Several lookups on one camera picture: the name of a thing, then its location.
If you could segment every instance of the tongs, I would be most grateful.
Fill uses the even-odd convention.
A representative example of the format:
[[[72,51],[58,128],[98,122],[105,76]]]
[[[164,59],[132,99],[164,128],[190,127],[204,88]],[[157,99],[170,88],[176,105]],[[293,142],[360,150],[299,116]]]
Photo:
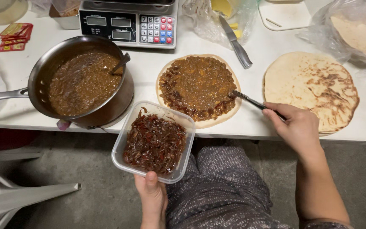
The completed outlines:
[[[261,110],[263,110],[263,109],[269,109],[269,108],[267,108],[265,105],[263,105],[262,103],[257,102],[257,101],[255,101],[255,100],[251,99],[250,97],[248,97],[248,96],[246,96],[246,95],[242,94],[242,93],[241,93],[241,92],[239,92],[239,91],[233,90],[233,94],[234,94],[234,95],[236,95],[236,96],[238,96],[238,97],[240,97],[241,99],[243,99],[243,100],[245,100],[245,101],[250,102],[252,105],[254,105],[254,106],[258,107],[258,108],[259,108],[259,109],[261,109]],[[274,112],[275,112],[279,117],[281,117],[281,119],[282,119],[282,120],[284,120],[284,121],[286,121],[286,120],[287,120],[287,118],[286,118],[285,116],[281,115],[281,114],[280,114],[279,112],[277,112],[276,110],[274,110]]]

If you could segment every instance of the butter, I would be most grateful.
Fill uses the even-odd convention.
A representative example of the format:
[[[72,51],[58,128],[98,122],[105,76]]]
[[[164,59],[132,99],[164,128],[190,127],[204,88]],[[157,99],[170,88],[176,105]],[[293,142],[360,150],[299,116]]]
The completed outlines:
[[[238,29],[238,23],[230,24],[231,29]]]
[[[222,14],[226,18],[231,16],[233,9],[227,0],[211,0],[211,9]]]
[[[235,36],[237,36],[237,39],[242,37],[242,30],[235,30],[234,33]]]

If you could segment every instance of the pan handle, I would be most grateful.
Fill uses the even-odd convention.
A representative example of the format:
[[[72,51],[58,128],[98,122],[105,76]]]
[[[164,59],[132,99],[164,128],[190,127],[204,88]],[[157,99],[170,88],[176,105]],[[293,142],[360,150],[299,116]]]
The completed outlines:
[[[10,99],[10,98],[29,98],[28,95],[24,95],[28,91],[28,88],[22,88],[15,91],[4,91],[0,92],[0,99]]]

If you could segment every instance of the kitchen knife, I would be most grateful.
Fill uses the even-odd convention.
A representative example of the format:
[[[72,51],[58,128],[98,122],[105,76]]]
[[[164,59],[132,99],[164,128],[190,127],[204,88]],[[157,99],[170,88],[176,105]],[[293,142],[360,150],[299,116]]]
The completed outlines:
[[[234,31],[231,29],[227,21],[221,16],[220,16],[220,22],[242,66],[244,67],[244,69],[250,68],[252,66],[252,62],[249,59],[245,49],[238,43],[237,36],[235,35]]]

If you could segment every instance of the metal chair leg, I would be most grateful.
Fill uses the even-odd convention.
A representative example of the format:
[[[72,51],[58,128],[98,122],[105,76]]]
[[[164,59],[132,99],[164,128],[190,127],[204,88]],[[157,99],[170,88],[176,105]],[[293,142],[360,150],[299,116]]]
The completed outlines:
[[[5,189],[0,194],[0,212],[11,211],[80,189],[80,183]]]

